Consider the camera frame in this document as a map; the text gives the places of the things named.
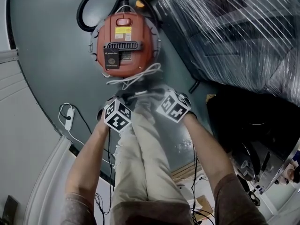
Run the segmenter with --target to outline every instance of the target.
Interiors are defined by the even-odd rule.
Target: gray floor
[[[117,89],[105,84],[100,66],[94,65],[88,53],[90,34],[82,31],[76,23],[80,1],[11,0],[13,34],[29,86],[55,126],[69,138],[58,121],[59,106],[65,102],[76,105],[89,126],[94,128],[99,108]],[[84,12],[86,23],[96,25],[100,18],[106,17],[114,2],[91,0]],[[194,81],[163,31],[161,40],[158,61],[164,70],[164,82],[188,94]],[[214,88],[201,84],[190,97],[193,110],[207,128],[205,98],[207,93],[214,91]],[[157,129],[172,170],[193,160],[192,145],[182,125],[157,118]],[[89,138],[88,129],[78,114],[71,132],[83,142]],[[113,152],[118,138],[112,132]],[[78,149],[82,148],[80,143],[74,144]],[[108,164],[103,163],[102,171],[109,173]]]

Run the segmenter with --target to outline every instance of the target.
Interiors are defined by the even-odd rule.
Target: vacuum hose
[[[89,27],[87,26],[84,21],[83,21],[83,10],[84,10],[84,7],[85,5],[88,3],[89,0],[82,0],[79,7],[78,7],[78,10],[77,10],[77,16],[76,16],[76,19],[77,19],[77,24],[78,26],[86,31],[86,32],[92,32],[95,30],[96,26],[94,27]],[[110,15],[115,13],[115,11],[119,8],[119,5],[120,4],[123,4],[124,2],[126,2],[126,0],[117,0],[115,5],[113,6],[111,12],[110,12]],[[152,7],[152,5],[147,1],[147,0],[141,0],[141,2],[148,8],[149,12],[150,12],[150,15],[152,16],[153,20],[154,20],[154,25],[156,27],[158,27],[158,15],[156,14],[154,8]]]

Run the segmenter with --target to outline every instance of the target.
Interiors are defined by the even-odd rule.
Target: warning label
[[[121,51],[120,52],[120,60],[121,61],[131,61],[131,51]]]
[[[131,27],[117,27],[115,33],[131,33]]]
[[[124,36],[123,36],[123,33],[116,33],[115,35],[114,35],[114,39],[121,39],[121,38],[123,38]]]
[[[131,33],[125,34],[125,41],[131,41]]]

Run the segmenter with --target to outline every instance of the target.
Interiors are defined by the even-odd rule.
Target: wire
[[[202,209],[198,209],[198,208],[195,208],[196,210],[200,210],[200,211],[202,211],[202,212],[207,212],[207,213],[209,213],[210,215],[212,215],[213,217],[215,217],[212,213],[210,213],[210,212],[208,212],[208,211],[205,211],[205,210],[202,210]]]
[[[121,7],[119,7],[119,9],[115,12],[115,13],[118,13],[122,8],[124,8],[124,7],[128,7],[128,8],[130,8],[132,11],[134,11],[135,13],[137,13],[131,6],[129,6],[129,5],[123,5],[123,6],[121,6]]]
[[[108,81],[106,84],[118,84],[118,83],[123,83],[123,87],[122,90],[126,90],[130,85],[132,85],[133,83],[135,83],[136,81],[138,81],[141,77],[146,76],[146,75],[151,75],[154,74],[156,72],[162,72],[163,70],[160,69],[161,68],[161,64],[156,62],[153,63],[152,65],[150,65],[145,71],[140,72],[138,74],[135,74],[131,77],[127,77],[124,79],[120,79],[120,80],[110,80]]]
[[[206,178],[207,177],[205,177],[205,178],[199,178],[199,181],[207,181],[207,182],[209,182],[209,180],[207,180]]]
[[[105,78],[111,77],[111,75],[106,75],[105,73],[102,73],[102,75],[103,75],[103,77],[105,77]]]
[[[64,124],[62,123],[62,121],[60,120],[60,116],[64,117],[64,118],[67,119],[67,120],[70,120],[70,119],[71,119],[70,117],[67,117],[66,115],[64,115],[64,114],[62,113],[62,110],[63,110],[63,108],[64,108],[65,105],[70,106],[72,109],[76,108],[76,110],[78,111],[80,117],[82,118],[82,120],[83,120],[84,123],[86,124],[86,126],[87,126],[89,132],[92,134],[89,125],[87,124],[87,122],[85,121],[85,119],[83,118],[83,116],[81,115],[79,109],[78,109],[75,105],[70,104],[70,103],[64,103],[64,104],[60,105],[60,108],[59,108],[59,111],[60,111],[60,112],[59,112],[59,114],[58,114],[58,119],[59,119],[60,123],[63,125],[63,127],[66,128],[65,125],[64,125]],[[82,145],[85,145],[82,141],[80,141],[80,140],[78,140],[77,138],[75,138],[75,137],[70,133],[70,131],[68,131],[68,132],[69,132],[70,136],[71,136],[74,140],[80,142]],[[110,129],[110,128],[109,128],[109,131],[108,131],[108,150],[106,150],[106,151],[107,151],[108,161],[106,161],[105,159],[102,159],[102,160],[105,161],[105,162],[107,162],[107,163],[109,164],[109,167],[110,167],[110,176],[109,176],[109,190],[110,190],[110,198],[109,198],[109,200],[110,200],[110,203],[109,203],[109,210],[108,210],[107,212],[105,212],[105,211],[103,210],[104,204],[103,204],[103,199],[102,199],[101,195],[100,195],[99,193],[95,193],[95,202],[96,202],[97,206],[99,207],[99,209],[100,209],[100,211],[101,211],[101,213],[102,213],[103,225],[105,225],[105,215],[107,215],[107,214],[110,212],[111,206],[112,206],[112,186],[111,186],[111,180],[112,180],[113,166],[115,165],[115,164],[111,163],[111,155],[112,155],[112,153],[111,153],[111,129]]]
[[[111,146],[110,146],[110,140],[111,140],[111,130],[109,129],[108,132],[108,151],[111,152]],[[111,186],[111,180],[112,180],[112,172],[113,172],[113,165],[111,163],[111,158],[110,158],[110,153],[108,154],[108,161],[110,162],[110,168],[111,168],[111,173],[109,175],[109,209],[108,212],[105,213],[106,215],[110,212],[111,206],[112,206],[112,186]]]
[[[105,225],[105,217],[104,217],[103,209],[102,209],[102,207],[101,207],[101,205],[100,205],[100,199],[101,199],[101,201],[102,201],[102,207],[103,207],[103,200],[102,200],[102,197],[100,196],[99,193],[95,193],[95,202],[96,202],[98,208],[100,209],[100,211],[101,211],[101,213],[102,213],[102,218],[103,218],[103,223],[102,223],[102,224]]]
[[[197,174],[197,161],[196,161],[196,151],[195,151],[195,147],[193,145],[193,153],[194,153],[194,168],[195,168],[195,175],[194,175],[194,181],[193,181],[193,185],[191,187],[192,191],[193,191],[193,196],[194,196],[194,202],[193,202],[193,215],[192,215],[192,218],[194,220],[194,222],[197,224],[197,219],[196,219],[196,216],[195,216],[195,207],[196,207],[196,197],[195,197],[195,183],[196,183],[196,174]]]
[[[68,117],[65,116],[65,115],[62,113],[62,109],[64,108],[65,105],[70,106],[72,109],[76,108],[76,110],[78,111],[80,117],[82,118],[82,120],[84,121],[85,125],[87,126],[89,132],[92,134],[89,125],[87,124],[87,122],[85,121],[85,119],[83,118],[83,116],[81,115],[79,109],[78,109],[75,105],[70,104],[70,103],[64,103],[64,104],[60,105],[60,109],[59,109],[60,112],[59,112],[59,114],[58,114],[58,120],[60,121],[60,123],[62,124],[62,126],[66,129],[65,124],[63,124],[63,122],[60,120],[60,115],[61,115],[62,117],[64,117],[65,119],[68,120]],[[78,142],[81,143],[83,146],[85,145],[82,141],[80,141],[79,139],[75,138],[75,137],[71,134],[70,131],[68,131],[68,133],[70,134],[70,136],[71,136],[74,140],[78,141]]]
[[[194,212],[197,213],[197,214],[199,214],[199,215],[202,215],[203,217],[206,217],[213,225],[215,225],[208,216],[206,216],[206,215],[204,215],[204,214],[202,214],[200,212],[197,212],[197,211],[194,211]]]

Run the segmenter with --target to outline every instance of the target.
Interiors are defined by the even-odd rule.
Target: khaki pants
[[[149,102],[137,102],[131,121],[132,126],[120,133],[116,149],[112,207],[129,201],[187,204],[171,178],[169,163],[153,126]]]

